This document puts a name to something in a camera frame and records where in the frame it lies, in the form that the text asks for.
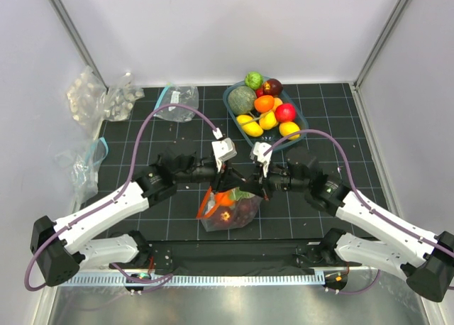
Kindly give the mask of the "clear bag with orange zipper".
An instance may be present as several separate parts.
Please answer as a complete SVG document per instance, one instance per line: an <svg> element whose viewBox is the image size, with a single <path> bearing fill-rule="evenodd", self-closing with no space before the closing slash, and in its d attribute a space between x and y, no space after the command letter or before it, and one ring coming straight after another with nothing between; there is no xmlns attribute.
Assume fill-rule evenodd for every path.
<svg viewBox="0 0 454 325"><path fill-rule="evenodd" d="M209 187L196 218L207 232L243 228L255 218L261 202L262 197L239 188L214 193Z"/></svg>

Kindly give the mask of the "dark red apple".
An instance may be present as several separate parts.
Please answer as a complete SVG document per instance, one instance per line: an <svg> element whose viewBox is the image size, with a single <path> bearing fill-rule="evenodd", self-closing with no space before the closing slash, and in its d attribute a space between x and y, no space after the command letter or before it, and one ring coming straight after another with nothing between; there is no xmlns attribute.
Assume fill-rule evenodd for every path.
<svg viewBox="0 0 454 325"><path fill-rule="evenodd" d="M212 215L212 226L215 230L228 229L233 223L235 212L227 206L220 206Z"/></svg>

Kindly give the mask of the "teal fruit bowl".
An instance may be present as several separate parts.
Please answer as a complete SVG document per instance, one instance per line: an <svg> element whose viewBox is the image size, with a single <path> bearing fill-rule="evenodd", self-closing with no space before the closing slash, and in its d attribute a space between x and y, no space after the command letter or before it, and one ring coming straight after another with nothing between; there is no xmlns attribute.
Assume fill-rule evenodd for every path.
<svg viewBox="0 0 454 325"><path fill-rule="evenodd" d="M239 132L241 133L242 137L246 140L248 145L252 148L255 144L256 141L263 141L266 143L269 143L270 145L276 143L280 138L281 135L279 134L279 131L277 128L273 128L268 131L264 131L264 133L261 136L255 137L255 136L249 136L241 127L241 125L237 122L236 120L236 115L233 113L233 110L230 108L228 104L228 95L237 89L238 87L242 87L244 85L244 82L238 82L230 87L228 87L224 93L223 93L223 102L226 106L228 115L232 118L231 125L235 125ZM294 120L295 124L300 127L300 129L307 129L309 127L308 121L306 120L305 116L301 112L301 109L299 108L299 104L295 104L291 97L288 95L288 91L284 89L282 93L279 95L279 98L284 102L284 103L289 103L291 104L295 109L296 109L296 118Z"/></svg>

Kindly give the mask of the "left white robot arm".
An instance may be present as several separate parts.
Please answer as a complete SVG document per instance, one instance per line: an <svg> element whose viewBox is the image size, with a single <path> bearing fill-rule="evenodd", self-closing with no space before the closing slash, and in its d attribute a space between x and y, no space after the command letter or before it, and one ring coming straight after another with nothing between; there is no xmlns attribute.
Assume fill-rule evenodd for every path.
<svg viewBox="0 0 454 325"><path fill-rule="evenodd" d="M139 231L114 238L97 236L118 222L176 194L179 184L208 182L213 190L229 190L242 181L227 163L237 154L230 138L214 141L208 158L198 158L190 141L168 146L151 165L98 202L77 213L33 225L31 251L48 287L58 286L82 268L126 263L144 268L152 248Z"/></svg>

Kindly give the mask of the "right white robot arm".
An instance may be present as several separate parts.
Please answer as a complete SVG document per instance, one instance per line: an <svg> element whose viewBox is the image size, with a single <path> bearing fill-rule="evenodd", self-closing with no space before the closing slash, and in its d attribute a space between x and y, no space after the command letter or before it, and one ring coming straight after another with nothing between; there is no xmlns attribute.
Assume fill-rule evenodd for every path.
<svg viewBox="0 0 454 325"><path fill-rule="evenodd" d="M317 159L302 148L287 154L285 167L274 165L268 150L252 150L254 173L244 182L243 191L270 198L274 192L297 192L313 208L356 225L373 240L332 228L309 260L337 265L359 263L394 275L421 297L441 302L453 280L453 235L436 235L414 226L375 204L342 179L327 175Z"/></svg>

